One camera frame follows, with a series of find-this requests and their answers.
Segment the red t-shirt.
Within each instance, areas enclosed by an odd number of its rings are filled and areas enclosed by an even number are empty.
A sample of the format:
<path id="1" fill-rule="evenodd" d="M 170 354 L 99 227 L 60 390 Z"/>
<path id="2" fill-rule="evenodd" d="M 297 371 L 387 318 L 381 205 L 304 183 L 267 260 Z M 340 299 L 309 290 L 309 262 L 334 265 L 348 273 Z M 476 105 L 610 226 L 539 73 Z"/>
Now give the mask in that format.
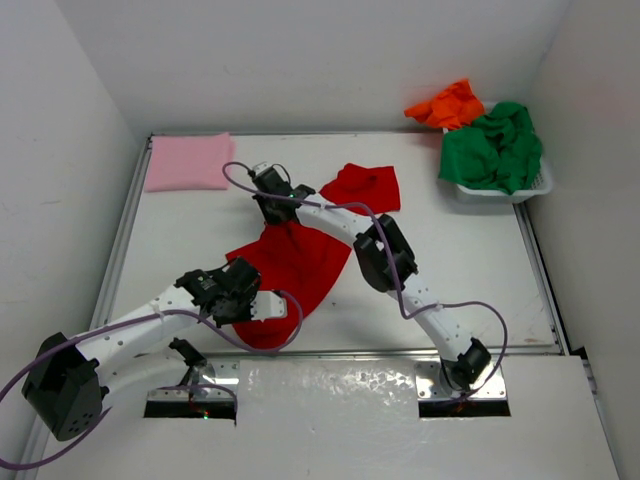
<path id="1" fill-rule="evenodd" d="M 364 203 L 376 214 L 401 208 L 392 166 L 366 168 L 347 163 L 320 194 L 336 204 Z M 300 306 L 288 302 L 285 318 L 237 323 L 235 333 L 253 348 L 284 344 L 298 326 L 299 315 L 310 315 L 328 295 L 350 255 L 350 247 L 318 230 L 291 222 L 267 225 L 257 241 L 228 252 L 226 258 L 247 260 L 261 273 L 263 290 L 284 290 Z"/>

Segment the pink t-shirt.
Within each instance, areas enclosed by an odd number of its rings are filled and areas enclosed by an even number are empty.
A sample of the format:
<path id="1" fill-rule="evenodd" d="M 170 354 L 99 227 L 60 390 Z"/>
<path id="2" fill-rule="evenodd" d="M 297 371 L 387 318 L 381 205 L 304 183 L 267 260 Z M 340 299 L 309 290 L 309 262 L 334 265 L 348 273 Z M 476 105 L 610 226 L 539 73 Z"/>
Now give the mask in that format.
<path id="1" fill-rule="evenodd" d="M 234 160 L 235 150 L 229 133 L 154 136 L 144 191 L 226 190 L 222 168 Z"/>

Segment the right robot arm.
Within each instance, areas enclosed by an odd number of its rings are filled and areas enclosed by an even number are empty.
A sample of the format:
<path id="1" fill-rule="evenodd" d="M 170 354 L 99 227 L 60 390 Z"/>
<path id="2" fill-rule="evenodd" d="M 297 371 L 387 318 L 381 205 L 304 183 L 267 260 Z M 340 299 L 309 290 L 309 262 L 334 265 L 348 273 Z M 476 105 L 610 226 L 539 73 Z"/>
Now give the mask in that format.
<path id="1" fill-rule="evenodd" d="M 292 188 L 284 181 L 274 185 L 259 181 L 256 188 L 254 198 L 269 223 L 295 221 L 351 247 L 366 283 L 394 298 L 401 316 L 421 327 L 452 385 L 461 392 L 471 390 L 491 355 L 430 292 L 392 217 L 376 215 L 360 202 L 334 204 L 305 185 Z"/>

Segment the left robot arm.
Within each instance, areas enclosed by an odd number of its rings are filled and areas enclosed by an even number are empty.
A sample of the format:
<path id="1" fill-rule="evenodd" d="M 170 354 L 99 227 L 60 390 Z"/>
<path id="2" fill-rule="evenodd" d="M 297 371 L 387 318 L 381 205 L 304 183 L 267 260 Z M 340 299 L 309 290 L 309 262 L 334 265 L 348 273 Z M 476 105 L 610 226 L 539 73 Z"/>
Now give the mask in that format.
<path id="1" fill-rule="evenodd" d="M 148 348 L 191 326 L 198 317 L 218 327 L 252 319 L 260 287 L 249 279 L 219 269 L 195 270 L 138 309 L 92 330 L 91 337 L 47 338 L 29 371 L 22 394 L 59 441 L 86 431 L 115 391 L 107 379 L 116 369 Z"/>

